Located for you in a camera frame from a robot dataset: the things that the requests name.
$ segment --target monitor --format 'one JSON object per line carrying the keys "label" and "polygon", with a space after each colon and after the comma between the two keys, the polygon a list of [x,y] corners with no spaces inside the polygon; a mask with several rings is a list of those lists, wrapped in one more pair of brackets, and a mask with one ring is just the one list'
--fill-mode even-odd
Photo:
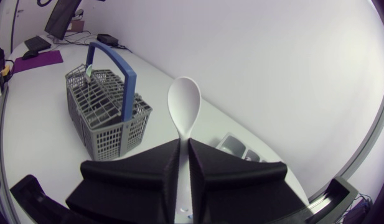
{"label": "monitor", "polygon": [[45,31],[50,35],[63,40],[75,11],[81,0],[58,0],[52,11]]}

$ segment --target white spoon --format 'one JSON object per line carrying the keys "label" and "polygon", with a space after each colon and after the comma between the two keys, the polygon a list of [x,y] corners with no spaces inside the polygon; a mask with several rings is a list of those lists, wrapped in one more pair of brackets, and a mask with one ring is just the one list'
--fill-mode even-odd
{"label": "white spoon", "polygon": [[169,113],[180,138],[176,213],[189,217],[193,214],[193,211],[188,140],[200,111],[201,94],[199,87],[191,78],[177,78],[169,87],[167,102]]}

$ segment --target computer mouse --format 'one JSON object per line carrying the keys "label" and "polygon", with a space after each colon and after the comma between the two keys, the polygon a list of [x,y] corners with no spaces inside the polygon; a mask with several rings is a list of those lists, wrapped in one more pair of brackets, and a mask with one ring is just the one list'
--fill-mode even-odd
{"label": "computer mouse", "polygon": [[30,59],[30,58],[34,58],[36,56],[38,56],[38,51],[29,50],[28,52],[24,53],[22,59],[23,60],[27,60],[27,59]]}

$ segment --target gray cutlery basket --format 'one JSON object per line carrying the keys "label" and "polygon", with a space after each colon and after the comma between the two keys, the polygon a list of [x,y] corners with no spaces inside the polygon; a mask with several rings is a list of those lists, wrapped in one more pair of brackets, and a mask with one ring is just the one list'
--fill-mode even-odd
{"label": "gray cutlery basket", "polygon": [[[92,47],[102,49],[98,44]],[[114,52],[110,48],[103,50],[108,51],[108,55]],[[106,161],[122,156],[142,142],[152,108],[133,92],[135,83],[132,83],[129,74],[124,74],[127,80],[125,84],[110,70],[92,70],[90,78],[87,78],[85,70],[93,57],[89,61],[88,58],[87,65],[81,65],[65,76],[68,112],[91,158]],[[132,108],[125,108],[128,119],[124,119],[125,98],[133,101]]]}

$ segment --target spoon handle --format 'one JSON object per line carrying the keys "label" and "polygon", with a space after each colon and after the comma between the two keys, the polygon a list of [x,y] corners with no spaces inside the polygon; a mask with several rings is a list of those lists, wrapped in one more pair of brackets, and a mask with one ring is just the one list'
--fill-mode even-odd
{"label": "spoon handle", "polygon": [[180,153],[176,212],[184,216],[193,214],[188,143],[189,138],[181,138],[179,141]]}

